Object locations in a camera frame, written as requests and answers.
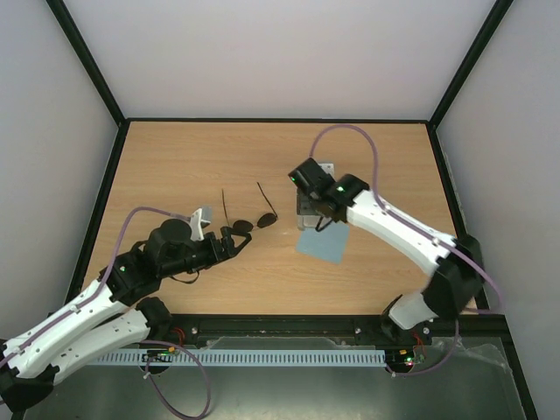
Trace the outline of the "grey felt glasses case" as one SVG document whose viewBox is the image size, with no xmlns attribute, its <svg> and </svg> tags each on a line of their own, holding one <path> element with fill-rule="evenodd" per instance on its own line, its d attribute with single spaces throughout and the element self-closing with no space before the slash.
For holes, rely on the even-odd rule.
<svg viewBox="0 0 560 420">
<path fill-rule="evenodd" d="M 334 163 L 319 161 L 318 164 L 326 173 L 334 177 Z M 301 231 L 314 229 L 320 219 L 320 214 L 312 208 L 311 202 L 300 190 L 297 190 L 296 214 L 297 228 Z"/>
</svg>

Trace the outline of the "blue cleaning cloth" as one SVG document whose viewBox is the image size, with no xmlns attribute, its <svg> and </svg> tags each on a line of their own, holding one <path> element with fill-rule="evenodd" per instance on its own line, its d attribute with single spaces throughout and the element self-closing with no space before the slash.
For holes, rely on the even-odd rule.
<svg viewBox="0 0 560 420">
<path fill-rule="evenodd" d="M 336 223 L 321 232 L 306 228 L 297 241 L 296 251 L 329 263 L 340 264 L 347 246 L 349 227 Z"/>
</svg>

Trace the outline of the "black round sunglasses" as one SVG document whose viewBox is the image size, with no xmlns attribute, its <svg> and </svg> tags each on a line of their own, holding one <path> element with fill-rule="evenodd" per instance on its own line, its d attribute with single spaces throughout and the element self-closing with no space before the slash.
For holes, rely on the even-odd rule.
<svg viewBox="0 0 560 420">
<path fill-rule="evenodd" d="M 263 200 L 266 202 L 268 206 L 268 211 L 266 213 L 260 214 L 257 219 L 237 218 L 235 220 L 231 220 L 228 215 L 228 206 L 226 201 L 225 190 L 221 189 L 220 191 L 221 205 L 222 205 L 222 211 L 225 217 L 225 221 L 227 223 L 227 226 L 232 228 L 236 233 L 248 234 L 255 230 L 269 228 L 278 222 L 279 219 L 278 213 L 274 208 L 274 206 L 272 205 L 267 194 L 263 190 L 262 184 L 256 181 L 256 185 L 258 187 L 259 193 L 261 194 Z"/>
</svg>

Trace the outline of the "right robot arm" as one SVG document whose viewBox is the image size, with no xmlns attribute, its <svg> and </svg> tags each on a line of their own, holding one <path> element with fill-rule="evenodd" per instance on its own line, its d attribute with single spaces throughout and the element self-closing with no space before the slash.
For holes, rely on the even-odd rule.
<svg viewBox="0 0 560 420">
<path fill-rule="evenodd" d="M 476 262 L 480 244 L 427 227 L 374 192 L 352 174 L 336 180 L 313 158 L 289 173 L 311 208 L 331 222 L 344 222 L 382 239 L 407 256 L 429 277 L 418 291 L 396 297 L 380 316 L 380 331 L 391 343 L 431 319 L 454 321 L 483 287 Z"/>
</svg>

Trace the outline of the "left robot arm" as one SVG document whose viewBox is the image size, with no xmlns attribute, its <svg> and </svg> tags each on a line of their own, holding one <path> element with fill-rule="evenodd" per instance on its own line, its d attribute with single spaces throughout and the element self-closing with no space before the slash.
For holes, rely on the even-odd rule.
<svg viewBox="0 0 560 420">
<path fill-rule="evenodd" d="M 28 410 L 89 362 L 120 347 L 160 340 L 172 316 L 154 297 L 162 281 L 199 274 L 236 257 L 250 234 L 202 221 L 168 219 L 125 253 L 115 252 L 99 278 L 48 318 L 1 345 L 1 402 Z"/>
</svg>

